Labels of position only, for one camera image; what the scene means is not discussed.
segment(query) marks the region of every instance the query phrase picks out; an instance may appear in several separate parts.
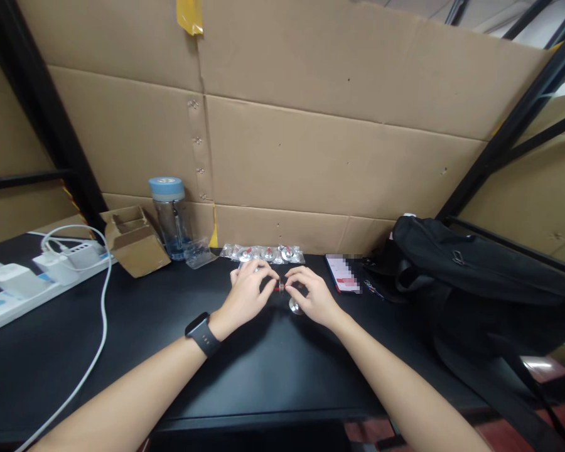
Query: finger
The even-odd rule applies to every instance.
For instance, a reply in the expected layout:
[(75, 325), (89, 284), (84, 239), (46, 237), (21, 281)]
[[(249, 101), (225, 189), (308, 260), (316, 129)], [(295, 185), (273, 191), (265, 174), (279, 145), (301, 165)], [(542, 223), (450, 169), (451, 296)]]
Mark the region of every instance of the finger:
[(292, 283), (295, 283), (296, 281), (299, 281), (301, 284), (306, 286), (308, 290), (310, 290), (310, 286), (312, 285), (312, 279), (304, 275), (303, 273), (296, 273), (292, 275), (289, 279), (287, 279), (287, 282), (284, 283), (284, 285), (288, 287), (292, 285)]
[(294, 267), (291, 270), (289, 270), (287, 272), (287, 274), (285, 275), (286, 277), (289, 277), (291, 275), (294, 275), (296, 273), (303, 273), (304, 275), (307, 276), (313, 276), (316, 277), (318, 275), (316, 275), (316, 273), (314, 273), (311, 269), (304, 267), (304, 266), (299, 266), (299, 267)]
[(230, 272), (230, 283), (234, 286), (239, 278), (239, 269), (233, 270)]
[(270, 268), (270, 265), (268, 265), (266, 261), (255, 259), (253, 261), (246, 262), (241, 271), (243, 273), (253, 273), (258, 267)]
[(259, 279), (264, 279), (264, 278), (267, 277), (267, 276), (270, 276), (270, 277), (273, 278), (273, 279), (280, 279), (280, 278), (281, 278), (280, 276), (278, 276), (278, 273), (275, 272), (275, 271), (272, 270), (272, 269), (263, 270), (263, 271), (257, 272), (257, 277), (258, 277)]
[(266, 301), (268, 301), (268, 298), (270, 298), (270, 295), (272, 295), (272, 292), (274, 292), (276, 284), (277, 282), (275, 279), (268, 281), (268, 283), (264, 287), (264, 290), (262, 290), (261, 294), (257, 297), (258, 302), (265, 304)]
[(293, 286), (286, 286), (285, 290), (293, 297), (295, 301), (299, 304), (300, 308), (303, 308), (306, 303), (306, 298)]

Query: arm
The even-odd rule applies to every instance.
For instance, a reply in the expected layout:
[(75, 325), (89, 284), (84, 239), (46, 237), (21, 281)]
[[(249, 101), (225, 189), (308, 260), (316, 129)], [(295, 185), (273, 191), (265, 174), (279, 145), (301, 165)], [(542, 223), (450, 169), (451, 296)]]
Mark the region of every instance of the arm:
[[(286, 291), (308, 317), (339, 338), (406, 442), (416, 451), (490, 451), (439, 392), (337, 305), (321, 277), (305, 267), (291, 269), (286, 275)], [(308, 288), (307, 297), (292, 287), (294, 282)]]
[[(265, 268), (255, 272), (258, 266)], [(260, 283), (267, 276), (272, 279), (260, 293)], [(233, 271), (230, 294), (210, 316), (213, 335), (223, 341), (253, 319), (266, 304), (277, 279), (264, 261), (251, 261)], [(206, 359), (194, 339), (178, 339), (77, 409), (32, 450), (135, 451)]]

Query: hand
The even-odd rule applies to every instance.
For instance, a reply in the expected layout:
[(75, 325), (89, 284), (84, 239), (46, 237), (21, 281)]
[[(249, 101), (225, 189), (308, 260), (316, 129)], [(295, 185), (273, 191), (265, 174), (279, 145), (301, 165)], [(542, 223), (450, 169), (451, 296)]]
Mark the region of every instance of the hand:
[[(343, 321), (346, 314), (336, 303), (326, 286), (325, 280), (307, 267), (295, 267), (285, 275), (289, 279), (285, 290), (293, 297), (302, 311), (313, 321), (333, 329), (336, 324)], [(292, 286), (298, 281), (308, 288), (309, 294), (304, 297)]]
[[(262, 280), (270, 276), (260, 293)], [(217, 340), (222, 341), (230, 333), (253, 319), (266, 305), (280, 277), (266, 261), (245, 262), (240, 269), (230, 273), (232, 290), (220, 309), (209, 318), (209, 328)]]

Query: white charger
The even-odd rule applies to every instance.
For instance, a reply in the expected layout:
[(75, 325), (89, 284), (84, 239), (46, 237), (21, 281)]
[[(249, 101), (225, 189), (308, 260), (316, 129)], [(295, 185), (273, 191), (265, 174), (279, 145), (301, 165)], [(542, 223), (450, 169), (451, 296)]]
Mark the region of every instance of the white charger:
[(62, 254), (67, 256), (74, 268), (85, 270), (102, 261), (97, 249), (91, 242), (84, 242), (73, 248), (63, 249)]
[(34, 257), (33, 262), (46, 275), (62, 286), (68, 286), (80, 279), (79, 272), (71, 269), (71, 263), (66, 256), (52, 253), (50, 251), (42, 253), (41, 256)]
[(48, 289), (49, 281), (38, 278), (33, 271), (19, 264), (0, 267), (0, 288), (9, 294), (28, 299)]

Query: water bottle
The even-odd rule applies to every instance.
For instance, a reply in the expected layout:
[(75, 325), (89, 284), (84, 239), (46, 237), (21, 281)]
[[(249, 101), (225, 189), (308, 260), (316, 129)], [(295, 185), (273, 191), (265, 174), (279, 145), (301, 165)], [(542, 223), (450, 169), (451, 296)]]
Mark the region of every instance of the water bottle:
[(172, 261), (183, 261), (182, 246), (192, 239), (184, 185), (179, 178), (161, 177), (150, 179), (149, 186), (165, 249)]

